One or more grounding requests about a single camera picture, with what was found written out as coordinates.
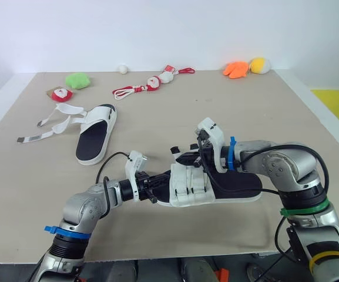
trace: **small red tag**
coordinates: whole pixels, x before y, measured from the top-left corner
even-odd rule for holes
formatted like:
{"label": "small red tag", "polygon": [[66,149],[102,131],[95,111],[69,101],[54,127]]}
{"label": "small red tag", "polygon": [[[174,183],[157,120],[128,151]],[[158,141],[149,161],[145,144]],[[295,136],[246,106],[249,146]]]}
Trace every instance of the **small red tag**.
{"label": "small red tag", "polygon": [[171,73],[174,73],[175,70],[176,70],[176,69],[175,69],[174,67],[172,67],[172,66],[170,66],[170,65],[167,65],[167,66],[164,68],[163,72],[171,72]]}

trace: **yellow plush toy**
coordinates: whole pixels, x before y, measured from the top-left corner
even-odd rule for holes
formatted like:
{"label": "yellow plush toy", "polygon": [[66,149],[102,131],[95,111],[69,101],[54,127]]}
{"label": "yellow plush toy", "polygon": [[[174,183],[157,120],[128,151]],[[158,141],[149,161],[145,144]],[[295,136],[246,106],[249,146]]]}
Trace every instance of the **yellow plush toy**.
{"label": "yellow plush toy", "polygon": [[264,58],[254,58],[249,64],[249,69],[253,73],[262,75],[271,69],[270,62]]}

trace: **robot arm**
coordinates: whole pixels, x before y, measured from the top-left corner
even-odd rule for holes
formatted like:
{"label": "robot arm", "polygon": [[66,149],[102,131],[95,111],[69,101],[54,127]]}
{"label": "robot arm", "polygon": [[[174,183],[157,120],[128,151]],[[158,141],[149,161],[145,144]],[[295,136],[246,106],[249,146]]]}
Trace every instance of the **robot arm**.
{"label": "robot arm", "polygon": [[296,259],[308,265],[315,281],[339,281],[339,219],[321,185],[315,157],[299,145],[260,140],[236,143],[232,138],[231,145],[224,146],[220,132],[209,118],[196,130],[202,142],[213,145],[217,171],[237,169],[269,177],[284,206],[281,215],[291,224],[287,233]]}
{"label": "robot arm", "polygon": [[[279,149],[267,141],[236,143],[231,138],[230,146],[226,146],[223,132],[209,118],[198,125],[196,132],[199,143],[211,144],[211,150],[207,151],[207,159],[196,152],[182,157],[185,165],[213,165],[219,173],[236,170],[269,177],[284,206],[281,214],[291,224],[287,233],[296,259],[309,266],[316,282],[339,282],[339,219],[327,199],[327,189],[320,183],[315,157],[298,149]],[[56,235],[29,282],[79,281],[84,253],[97,221],[127,200],[157,202],[153,190],[168,189],[171,175],[148,176],[142,171],[145,160],[132,151],[125,166],[126,180],[104,178],[103,183],[66,202],[59,226],[45,229]]]}

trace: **red and white toy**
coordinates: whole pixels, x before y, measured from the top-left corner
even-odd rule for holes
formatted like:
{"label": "red and white toy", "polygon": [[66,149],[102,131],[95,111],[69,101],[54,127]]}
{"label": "red and white toy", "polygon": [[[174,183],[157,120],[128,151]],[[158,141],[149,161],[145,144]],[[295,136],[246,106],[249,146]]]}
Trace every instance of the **red and white toy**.
{"label": "red and white toy", "polygon": [[124,88],[113,90],[113,95],[116,100],[121,100],[132,93],[142,92],[142,91],[155,91],[163,83],[169,83],[173,80],[174,76],[179,73],[195,73],[195,70],[192,68],[176,70],[174,67],[167,65],[163,72],[159,75],[150,77],[147,80],[146,85],[138,86],[127,86]]}
{"label": "red and white toy", "polygon": [[66,102],[67,100],[70,100],[71,96],[73,96],[73,92],[68,91],[65,88],[59,88],[59,89],[55,89],[52,92],[52,99],[56,102]]}

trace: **white wall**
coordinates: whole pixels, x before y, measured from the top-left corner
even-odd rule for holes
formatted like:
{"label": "white wall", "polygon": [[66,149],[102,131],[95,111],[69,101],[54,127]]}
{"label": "white wall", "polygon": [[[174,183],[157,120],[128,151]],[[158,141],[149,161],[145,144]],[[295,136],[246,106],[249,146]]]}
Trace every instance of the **white wall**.
{"label": "white wall", "polygon": [[255,56],[338,88],[339,0],[0,0],[0,60],[13,72],[220,69]]}

